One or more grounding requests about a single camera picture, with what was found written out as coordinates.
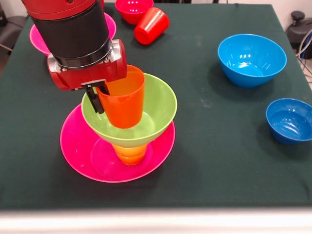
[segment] table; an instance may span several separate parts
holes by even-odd
[[[45,56],[29,41],[28,20],[0,78],[0,210],[92,208],[265,208],[312,204],[312,144],[278,144],[266,124],[267,105],[290,97],[312,103],[312,92],[270,5],[155,4],[170,28],[150,46],[114,5],[129,64],[166,81],[175,91],[176,139],[168,159],[136,181],[87,179],[65,161],[60,129],[83,91],[61,91]],[[254,88],[232,85],[217,47],[226,37],[251,33],[277,42],[285,69]]]

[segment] orange plastic cup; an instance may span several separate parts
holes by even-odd
[[[143,114],[144,73],[131,65],[127,69],[126,78],[106,83],[110,95],[96,88],[108,120],[117,128],[137,125]]]
[[[117,145],[112,145],[118,158],[126,165],[136,165],[142,161],[145,156],[147,144],[134,147],[124,148]]]

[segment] lime green bowl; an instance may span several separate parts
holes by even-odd
[[[114,127],[105,113],[95,113],[85,94],[81,102],[87,124],[104,140],[121,147],[137,147],[159,137],[176,115],[177,100],[171,87],[161,79],[146,74],[144,107],[141,121],[132,128]]]

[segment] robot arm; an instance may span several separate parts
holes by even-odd
[[[99,0],[22,0],[51,54],[50,75],[62,90],[85,88],[102,113],[92,87],[126,77],[122,42],[110,40]]]

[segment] light blue bowl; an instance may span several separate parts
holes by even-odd
[[[300,100],[282,98],[272,102],[266,112],[272,135],[283,144],[312,140],[312,106]]]
[[[273,79],[286,66],[287,57],[274,41],[252,34],[226,38],[218,56],[229,80],[243,88],[253,88]]]

